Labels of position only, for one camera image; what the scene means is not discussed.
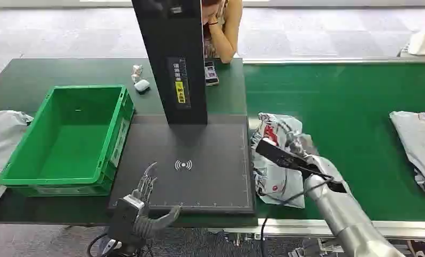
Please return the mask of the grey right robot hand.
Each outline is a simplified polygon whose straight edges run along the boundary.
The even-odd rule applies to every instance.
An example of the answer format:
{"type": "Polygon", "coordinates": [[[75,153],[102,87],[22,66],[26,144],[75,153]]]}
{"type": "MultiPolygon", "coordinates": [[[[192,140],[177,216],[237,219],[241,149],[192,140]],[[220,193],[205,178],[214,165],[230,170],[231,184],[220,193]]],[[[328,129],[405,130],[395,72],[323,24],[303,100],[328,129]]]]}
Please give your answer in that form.
{"type": "Polygon", "coordinates": [[[350,187],[328,159],[307,150],[310,137],[290,117],[267,116],[252,135],[256,192],[275,201],[324,190],[349,193],[350,187]]]}

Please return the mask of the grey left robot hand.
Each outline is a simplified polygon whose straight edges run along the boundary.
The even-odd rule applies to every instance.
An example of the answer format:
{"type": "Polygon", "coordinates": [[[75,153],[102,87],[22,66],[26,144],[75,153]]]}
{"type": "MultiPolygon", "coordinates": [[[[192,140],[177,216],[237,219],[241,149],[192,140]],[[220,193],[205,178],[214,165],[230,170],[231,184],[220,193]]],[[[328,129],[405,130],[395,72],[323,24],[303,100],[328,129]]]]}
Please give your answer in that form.
{"type": "Polygon", "coordinates": [[[157,162],[150,164],[133,191],[118,199],[111,224],[107,231],[110,238],[103,254],[114,256],[136,256],[147,246],[155,233],[169,227],[175,222],[181,206],[174,206],[170,211],[157,218],[149,218],[150,196],[157,179],[155,169],[157,162]]]}

